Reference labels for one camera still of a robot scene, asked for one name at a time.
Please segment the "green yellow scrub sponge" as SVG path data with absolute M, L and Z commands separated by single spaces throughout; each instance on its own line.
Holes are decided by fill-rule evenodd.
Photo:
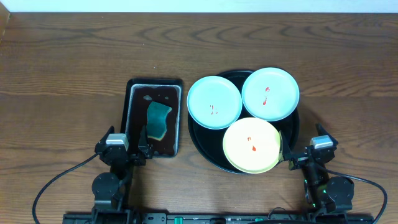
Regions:
M 148 138 L 161 141 L 167 132 L 167 116 L 172 108 L 158 102 L 151 102 L 147 109 L 146 130 Z

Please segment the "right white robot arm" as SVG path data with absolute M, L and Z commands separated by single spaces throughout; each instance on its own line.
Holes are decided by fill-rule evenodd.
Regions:
M 310 140 L 302 153 L 293 153 L 280 132 L 279 161 L 289 163 L 289 170 L 300 169 L 305 179 L 307 202 L 321 214 L 341 213 L 353 208 L 354 183 L 347 177 L 329 176 L 325 164 L 335 158 L 338 141 L 322 125 L 318 136 Z

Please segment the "yellow plate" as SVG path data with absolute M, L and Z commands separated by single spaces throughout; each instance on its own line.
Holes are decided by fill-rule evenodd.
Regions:
M 223 152 L 238 170 L 260 174 L 275 167 L 282 143 L 278 130 L 259 118 L 243 118 L 233 123 L 223 137 Z

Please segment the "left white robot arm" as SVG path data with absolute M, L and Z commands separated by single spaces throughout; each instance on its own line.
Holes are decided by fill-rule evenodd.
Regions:
M 137 152 L 131 154 L 129 140 L 124 133 L 115 133 L 110 127 L 95 146 L 100 160 L 110 166 L 109 172 L 98 175 L 92 183 L 94 209 L 99 212 L 120 212 L 126 201 L 135 166 L 146 165 L 154 151 L 148 144 L 147 129 L 142 127 Z

